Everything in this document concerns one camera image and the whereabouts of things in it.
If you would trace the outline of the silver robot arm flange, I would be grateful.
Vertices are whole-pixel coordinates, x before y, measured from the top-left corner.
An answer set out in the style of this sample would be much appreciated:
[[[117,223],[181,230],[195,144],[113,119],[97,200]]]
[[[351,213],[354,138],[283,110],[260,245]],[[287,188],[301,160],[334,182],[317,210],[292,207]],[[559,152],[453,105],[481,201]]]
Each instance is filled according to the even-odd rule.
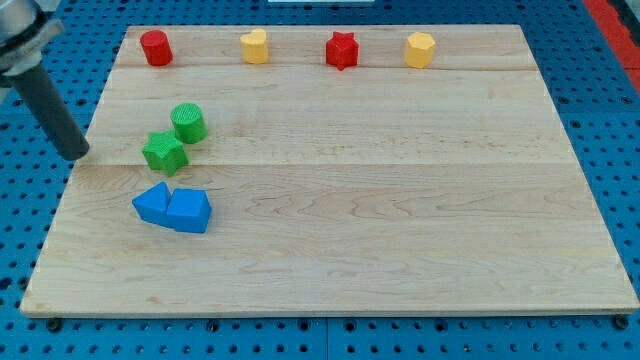
[[[35,0],[1,0],[1,87],[39,65],[44,47],[63,32]]]

